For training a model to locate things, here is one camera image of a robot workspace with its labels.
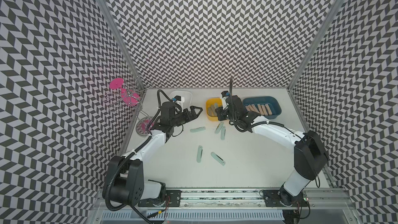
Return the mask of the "yellow storage box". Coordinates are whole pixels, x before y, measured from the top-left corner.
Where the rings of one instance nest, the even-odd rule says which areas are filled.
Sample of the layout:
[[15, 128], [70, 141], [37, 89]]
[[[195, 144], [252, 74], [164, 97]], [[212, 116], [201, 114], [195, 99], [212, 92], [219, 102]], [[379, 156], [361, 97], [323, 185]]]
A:
[[222, 106], [220, 98], [211, 98], [206, 101], [206, 116], [210, 121], [218, 121], [216, 109]]

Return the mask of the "white storage box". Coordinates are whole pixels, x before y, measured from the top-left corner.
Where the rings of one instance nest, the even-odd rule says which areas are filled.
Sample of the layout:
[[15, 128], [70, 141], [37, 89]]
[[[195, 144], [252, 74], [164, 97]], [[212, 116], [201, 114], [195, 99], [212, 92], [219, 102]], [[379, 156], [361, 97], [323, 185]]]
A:
[[184, 90], [175, 90], [170, 93], [171, 99], [176, 99], [176, 103], [184, 110], [190, 108], [192, 101], [192, 93]]

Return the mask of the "dark teal storage box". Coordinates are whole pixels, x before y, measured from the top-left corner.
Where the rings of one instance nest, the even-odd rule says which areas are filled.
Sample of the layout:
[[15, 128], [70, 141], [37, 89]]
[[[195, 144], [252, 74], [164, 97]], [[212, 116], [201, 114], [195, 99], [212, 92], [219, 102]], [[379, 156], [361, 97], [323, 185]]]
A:
[[243, 99], [243, 105], [246, 110], [259, 113], [268, 119], [275, 119], [282, 113], [279, 102], [271, 96], [248, 97]]

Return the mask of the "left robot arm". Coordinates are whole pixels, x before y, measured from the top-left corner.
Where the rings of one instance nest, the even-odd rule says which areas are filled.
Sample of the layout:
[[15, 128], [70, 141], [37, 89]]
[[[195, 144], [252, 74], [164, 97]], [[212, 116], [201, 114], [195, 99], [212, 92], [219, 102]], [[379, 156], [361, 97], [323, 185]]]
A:
[[165, 184], [144, 178], [144, 163], [167, 143], [176, 127], [197, 119], [203, 109], [197, 106], [182, 108], [178, 104], [179, 96], [166, 97], [162, 102], [162, 95], [166, 95], [165, 92], [158, 90], [158, 110], [148, 124], [148, 137], [137, 148], [122, 156], [114, 156], [108, 164], [102, 196], [110, 211], [126, 206], [135, 208], [142, 200], [156, 205], [166, 200]]

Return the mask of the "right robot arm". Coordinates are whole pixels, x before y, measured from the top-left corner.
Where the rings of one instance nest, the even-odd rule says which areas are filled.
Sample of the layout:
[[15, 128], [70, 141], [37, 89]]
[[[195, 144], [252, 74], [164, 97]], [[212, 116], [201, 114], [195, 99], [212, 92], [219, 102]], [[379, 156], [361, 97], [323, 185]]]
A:
[[295, 131], [257, 112], [248, 111], [242, 100], [233, 94], [232, 78], [229, 80], [229, 90], [223, 91], [220, 98], [222, 107], [217, 109], [219, 120], [228, 120], [240, 133], [264, 136], [292, 153], [293, 170], [278, 191], [280, 203], [292, 206], [329, 161], [320, 136], [314, 131]]

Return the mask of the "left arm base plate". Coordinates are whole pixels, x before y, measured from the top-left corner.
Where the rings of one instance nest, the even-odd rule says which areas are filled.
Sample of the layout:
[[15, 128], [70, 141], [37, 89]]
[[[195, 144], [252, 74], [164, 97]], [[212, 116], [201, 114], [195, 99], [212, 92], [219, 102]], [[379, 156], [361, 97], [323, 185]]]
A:
[[181, 201], [181, 190], [166, 190], [164, 200], [159, 199], [145, 199], [140, 200], [138, 203], [139, 207], [180, 207]]

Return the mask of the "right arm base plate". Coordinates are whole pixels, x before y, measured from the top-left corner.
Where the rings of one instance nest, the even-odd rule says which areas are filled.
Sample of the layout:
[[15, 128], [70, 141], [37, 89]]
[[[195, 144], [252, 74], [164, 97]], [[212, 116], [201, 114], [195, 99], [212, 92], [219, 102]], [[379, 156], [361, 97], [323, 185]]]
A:
[[291, 196], [283, 188], [278, 190], [261, 190], [260, 196], [263, 198], [267, 207], [307, 207], [303, 192], [297, 196]]

